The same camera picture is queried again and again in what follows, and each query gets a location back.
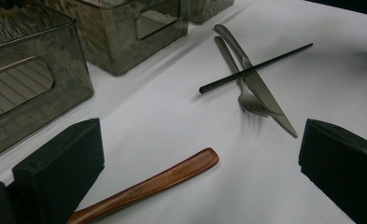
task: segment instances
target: white tablecloth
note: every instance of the white tablecloth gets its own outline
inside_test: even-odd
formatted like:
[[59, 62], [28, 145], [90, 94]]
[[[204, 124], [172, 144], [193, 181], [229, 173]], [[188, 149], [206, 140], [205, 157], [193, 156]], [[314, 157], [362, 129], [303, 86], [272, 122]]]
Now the white tablecloth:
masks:
[[[201, 95], [228, 76], [213, 37], [224, 24], [253, 64], [303, 45], [259, 74], [299, 134], [243, 112], [238, 85]], [[353, 223], [298, 164], [304, 125], [320, 119], [367, 139], [367, 15], [298, 0], [236, 0], [123, 77], [88, 64], [95, 94], [0, 157], [0, 180], [68, 126], [99, 118], [106, 156], [79, 208], [97, 203], [205, 147], [211, 170], [97, 223]]]

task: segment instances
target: gray plastic container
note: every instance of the gray plastic container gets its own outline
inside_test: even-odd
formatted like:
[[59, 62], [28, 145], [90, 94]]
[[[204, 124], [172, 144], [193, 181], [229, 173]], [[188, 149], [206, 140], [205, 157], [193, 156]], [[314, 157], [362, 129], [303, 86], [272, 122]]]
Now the gray plastic container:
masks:
[[190, 0], [36, 0], [78, 21], [85, 59], [124, 75], [188, 32]]
[[191, 0], [190, 21], [203, 23], [233, 4], [234, 0]]
[[92, 95], [75, 20], [0, 1], [0, 153]]

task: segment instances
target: black chopstick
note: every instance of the black chopstick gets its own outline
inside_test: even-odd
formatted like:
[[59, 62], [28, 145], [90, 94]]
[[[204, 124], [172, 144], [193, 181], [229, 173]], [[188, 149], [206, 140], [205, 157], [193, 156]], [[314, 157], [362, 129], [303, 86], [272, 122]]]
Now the black chopstick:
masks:
[[248, 69], [242, 70], [241, 72], [232, 74], [232, 75], [230, 75], [228, 77], [224, 77], [222, 79], [219, 79], [217, 81], [214, 81], [212, 83], [209, 83], [207, 85], [204, 85], [203, 87], [200, 88], [200, 93], [201, 94], [204, 94], [206, 92], [209, 92], [209, 91], [214, 90], [217, 87], [220, 87], [220, 86], [222, 86], [224, 84], [227, 84], [227, 83], [229, 83], [231, 81], [234, 81], [234, 80], [236, 80], [236, 79], [238, 79], [240, 77], [245, 77], [245, 76], [247, 76], [247, 75], [249, 75], [251, 73], [254, 73], [256, 71], [256, 69], [259, 69], [261, 67], [264, 67], [265, 65], [268, 65], [270, 63], [274, 63], [274, 62], [276, 62], [278, 60], [281, 60], [283, 58], [286, 58], [286, 57], [288, 57], [288, 56], [290, 56], [292, 54], [295, 54], [295, 53], [297, 53], [299, 51], [302, 51], [304, 49], [308, 49], [309, 47], [312, 47], [313, 45], [314, 45], [313, 43], [308, 44], [308, 45], [305, 45], [304, 47], [301, 47], [301, 48], [292, 50], [292, 51], [290, 51], [288, 53], [285, 53], [285, 54], [282, 54], [280, 56], [277, 56], [277, 57], [275, 57], [273, 59], [270, 59], [270, 60], [268, 60], [268, 61], [266, 61], [264, 63], [259, 63], [259, 64], [255, 65], [253, 67], [250, 67]]

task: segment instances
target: metal fork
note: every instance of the metal fork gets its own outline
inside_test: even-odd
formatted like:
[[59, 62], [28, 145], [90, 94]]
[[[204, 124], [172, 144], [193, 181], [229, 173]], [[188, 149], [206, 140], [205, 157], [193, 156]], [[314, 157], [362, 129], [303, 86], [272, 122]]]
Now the metal fork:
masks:
[[[226, 43], [224, 42], [223, 38], [220, 36], [215, 37], [215, 42], [223, 55], [224, 59], [226, 60], [227, 64], [233, 70], [234, 73], [239, 72], [238, 66], [236, 65], [235, 61], [233, 60], [233, 56], [230, 53], [229, 49], [227, 48]], [[238, 83], [241, 87], [241, 94], [238, 97], [238, 103], [242, 109], [252, 112], [254, 114], [268, 117], [268, 116], [275, 116], [278, 115], [277, 113], [269, 110], [265, 107], [253, 94], [249, 92], [247, 89], [247, 84], [245, 81], [240, 77], [238, 79]]]

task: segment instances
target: wooden spoon handle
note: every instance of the wooden spoon handle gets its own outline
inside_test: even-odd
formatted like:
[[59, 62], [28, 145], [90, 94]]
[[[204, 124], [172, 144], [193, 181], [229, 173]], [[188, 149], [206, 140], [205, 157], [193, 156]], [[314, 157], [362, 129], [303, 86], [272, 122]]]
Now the wooden spoon handle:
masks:
[[181, 163], [139, 184], [117, 193], [103, 201], [79, 210], [70, 217], [68, 224], [84, 224], [109, 215], [122, 207], [135, 203], [151, 194], [173, 187], [190, 179], [219, 162], [218, 154], [206, 148]]

